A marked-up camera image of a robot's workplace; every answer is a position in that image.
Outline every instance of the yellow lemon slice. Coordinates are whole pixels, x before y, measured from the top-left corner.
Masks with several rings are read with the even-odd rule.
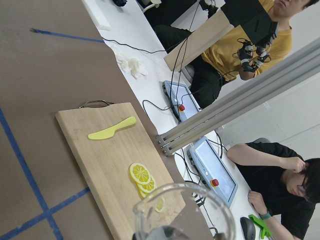
[[[161,213],[165,210],[165,199],[163,197],[158,199],[158,202],[154,209],[157,213]]]
[[[129,174],[137,184],[144,185],[150,183],[151,177],[149,171],[141,163],[132,163],[129,168]]]
[[[140,196],[144,199],[148,194],[147,193],[144,193],[143,191],[141,191],[140,189],[139,189],[139,194],[140,194]]]
[[[154,180],[154,178],[151,176],[151,174],[149,173],[150,176],[150,182],[147,184],[136,184],[137,187],[139,188],[140,191],[149,194],[150,192],[152,192],[154,189],[157,188],[156,182]]]

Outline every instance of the hand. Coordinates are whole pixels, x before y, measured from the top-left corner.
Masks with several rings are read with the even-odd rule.
[[[253,205],[254,210],[256,210],[258,214],[260,215],[267,214],[268,209],[265,205],[265,202],[261,193],[250,190],[248,193],[248,202]]]
[[[292,170],[294,173],[300,173],[306,169],[307,163],[297,156],[283,157],[281,167],[283,169]]]

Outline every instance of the yellow t-shirt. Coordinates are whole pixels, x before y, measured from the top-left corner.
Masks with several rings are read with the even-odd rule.
[[[274,6],[273,0],[259,0],[266,12]],[[201,56],[202,59],[212,65],[226,81],[232,81],[236,79],[239,72],[241,62],[238,58],[233,57],[234,53],[237,53],[242,48],[242,43],[237,39],[244,38],[250,40],[239,25],[229,31],[225,36],[218,40],[215,44],[205,50]],[[267,51],[270,53],[271,61],[265,62],[255,71],[255,76],[271,68],[273,65],[281,62],[285,56],[290,52],[292,48],[292,29],[279,31],[276,38],[271,44],[271,48]],[[253,48],[253,57],[256,57],[256,48]]]

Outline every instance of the wooden board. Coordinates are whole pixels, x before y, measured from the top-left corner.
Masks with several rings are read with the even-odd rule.
[[[233,28],[224,12],[219,10],[195,30],[186,43],[183,41],[168,53],[164,60],[171,71],[180,71]]]
[[[131,240],[135,232],[133,206],[142,198],[129,175],[130,164],[144,164],[158,186],[173,182],[131,103],[64,110],[55,116],[114,239]],[[116,131],[108,139],[88,139],[88,134],[130,116],[136,117],[132,127]],[[175,202],[177,209],[185,206],[182,198]],[[167,224],[175,217],[167,217]]]

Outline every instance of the toy knife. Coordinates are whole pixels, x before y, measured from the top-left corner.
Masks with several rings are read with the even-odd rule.
[[[137,121],[137,119],[134,116],[130,116],[130,117],[126,118],[125,120],[119,122],[116,125],[108,127],[108,128],[101,130],[101,131],[90,133],[88,135],[88,138],[91,140],[103,140],[103,139],[111,138],[115,135],[115,132],[117,130],[134,125],[136,123],[136,121]]]

